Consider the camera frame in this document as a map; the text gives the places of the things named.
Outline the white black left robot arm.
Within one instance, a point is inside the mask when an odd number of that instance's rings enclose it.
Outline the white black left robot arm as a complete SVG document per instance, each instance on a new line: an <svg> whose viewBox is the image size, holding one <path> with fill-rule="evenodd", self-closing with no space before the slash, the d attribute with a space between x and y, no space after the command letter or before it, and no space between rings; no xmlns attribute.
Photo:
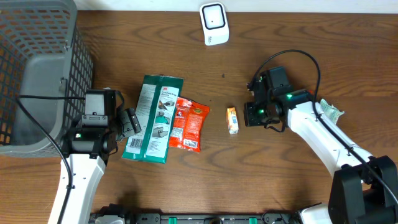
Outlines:
<svg viewBox="0 0 398 224"><path fill-rule="evenodd" d="M88 90L84 111L62 137L60 182L49 223L88 223L97 186L118 143L141 131L117 90Z"/></svg>

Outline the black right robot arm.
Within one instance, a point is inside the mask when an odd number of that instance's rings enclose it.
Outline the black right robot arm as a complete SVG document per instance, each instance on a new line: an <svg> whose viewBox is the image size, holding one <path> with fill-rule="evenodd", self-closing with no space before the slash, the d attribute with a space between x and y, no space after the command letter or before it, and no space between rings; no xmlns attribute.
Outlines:
<svg viewBox="0 0 398 224"><path fill-rule="evenodd" d="M352 141L314 101L311 90L294 90L283 67L255 75L247 85L246 126L298 134L323 162L333 182L327 204L292 215L291 223L397 223L397 167Z"/></svg>

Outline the green white packet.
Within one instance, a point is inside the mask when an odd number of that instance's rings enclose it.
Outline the green white packet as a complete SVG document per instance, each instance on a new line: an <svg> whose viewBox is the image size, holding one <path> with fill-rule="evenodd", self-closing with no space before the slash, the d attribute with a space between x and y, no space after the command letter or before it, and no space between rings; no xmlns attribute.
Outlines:
<svg viewBox="0 0 398 224"><path fill-rule="evenodd" d="M123 159L165 164L184 79L146 75L136 106L141 132L128 138Z"/></svg>

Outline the mint green snack packet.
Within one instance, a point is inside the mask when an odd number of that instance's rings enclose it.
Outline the mint green snack packet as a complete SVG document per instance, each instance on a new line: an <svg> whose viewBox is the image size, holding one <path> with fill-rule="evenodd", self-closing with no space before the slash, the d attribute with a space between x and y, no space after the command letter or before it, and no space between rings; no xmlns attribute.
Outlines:
<svg viewBox="0 0 398 224"><path fill-rule="evenodd" d="M334 124L336 124L338 122L339 117L345 113L344 111L340 111L335 106L329 105L325 99L321 99L320 106L321 106L324 114L330 120L332 120L334 122Z"/></svg>

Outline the orange white small packet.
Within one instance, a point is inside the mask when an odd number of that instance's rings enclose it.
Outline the orange white small packet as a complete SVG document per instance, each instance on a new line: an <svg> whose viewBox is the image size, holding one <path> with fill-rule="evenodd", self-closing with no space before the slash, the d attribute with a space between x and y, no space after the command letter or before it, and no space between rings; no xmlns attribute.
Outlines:
<svg viewBox="0 0 398 224"><path fill-rule="evenodd" d="M239 124L235 107L231 107L226 110L226 121L229 133L237 134L239 131Z"/></svg>

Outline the red snack bag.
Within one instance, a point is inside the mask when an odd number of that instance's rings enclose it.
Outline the red snack bag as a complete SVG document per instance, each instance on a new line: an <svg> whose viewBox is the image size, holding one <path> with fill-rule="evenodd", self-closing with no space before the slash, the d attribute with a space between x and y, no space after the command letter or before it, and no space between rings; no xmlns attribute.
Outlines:
<svg viewBox="0 0 398 224"><path fill-rule="evenodd" d="M207 105L178 97L169 146L200 152L201 129L209 112Z"/></svg>

